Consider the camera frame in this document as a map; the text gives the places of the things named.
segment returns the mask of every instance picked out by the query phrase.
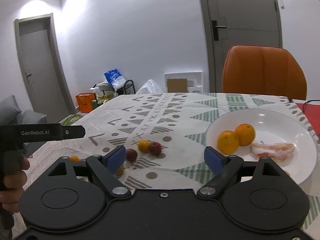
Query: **human hand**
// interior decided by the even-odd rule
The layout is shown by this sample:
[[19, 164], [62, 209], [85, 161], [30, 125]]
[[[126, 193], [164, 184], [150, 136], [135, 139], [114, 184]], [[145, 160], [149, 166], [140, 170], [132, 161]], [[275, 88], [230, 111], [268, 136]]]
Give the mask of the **human hand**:
[[4, 185], [8, 188], [5, 191], [0, 191], [0, 202], [5, 210], [18, 213], [19, 199], [24, 193], [23, 185], [27, 182], [27, 175], [22, 170], [28, 170], [30, 162], [27, 158], [23, 158], [21, 162], [21, 170], [12, 175], [4, 176]]

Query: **patterned tablecloth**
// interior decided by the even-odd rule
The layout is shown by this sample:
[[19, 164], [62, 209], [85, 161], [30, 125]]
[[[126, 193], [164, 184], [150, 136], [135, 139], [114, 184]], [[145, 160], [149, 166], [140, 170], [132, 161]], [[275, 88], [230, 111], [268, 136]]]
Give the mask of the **patterned tablecloth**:
[[[309, 121], [286, 97], [223, 93], [126, 95], [112, 99], [75, 123], [85, 127], [85, 138], [48, 142], [36, 151], [29, 159], [31, 168], [25, 187], [60, 156], [78, 155], [84, 159], [93, 154], [105, 155], [119, 145], [138, 151], [137, 142], [146, 139], [163, 145], [161, 155], [138, 151], [136, 162], [125, 164], [120, 181], [130, 189], [199, 189], [214, 176], [203, 158], [208, 126], [225, 113], [245, 108], [269, 109], [293, 118], [311, 133], [319, 148], [320, 141]], [[319, 164], [300, 186], [311, 206], [303, 229], [320, 239]]]

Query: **screw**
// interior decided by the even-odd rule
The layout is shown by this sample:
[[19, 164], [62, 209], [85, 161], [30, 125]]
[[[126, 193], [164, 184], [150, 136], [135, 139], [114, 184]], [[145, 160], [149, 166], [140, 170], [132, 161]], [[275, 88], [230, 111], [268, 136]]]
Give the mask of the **screw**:
[[160, 193], [160, 197], [169, 197], [169, 194], [168, 194], [168, 193], [163, 192], [163, 193]]
[[202, 195], [213, 195], [216, 193], [216, 190], [213, 187], [203, 187], [200, 189]]
[[128, 192], [128, 189], [126, 187], [115, 187], [113, 190], [112, 190], [112, 193], [113, 194], [116, 194], [116, 195], [124, 195]]

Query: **orange chair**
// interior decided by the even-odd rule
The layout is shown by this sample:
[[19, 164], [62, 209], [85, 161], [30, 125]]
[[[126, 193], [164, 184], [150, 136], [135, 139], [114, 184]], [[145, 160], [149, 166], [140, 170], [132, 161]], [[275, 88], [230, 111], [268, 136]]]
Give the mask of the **orange chair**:
[[299, 64], [285, 49], [233, 46], [224, 64], [222, 91], [306, 100], [307, 82]]

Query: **red apple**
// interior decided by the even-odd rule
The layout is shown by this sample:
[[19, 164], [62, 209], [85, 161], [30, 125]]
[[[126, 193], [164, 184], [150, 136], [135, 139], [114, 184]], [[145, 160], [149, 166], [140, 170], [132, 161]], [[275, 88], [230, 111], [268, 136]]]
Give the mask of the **red apple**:
[[162, 151], [162, 146], [158, 142], [152, 142], [150, 143], [149, 151], [152, 155], [158, 156]]
[[137, 159], [137, 152], [134, 149], [126, 149], [125, 159], [129, 162], [134, 162]]

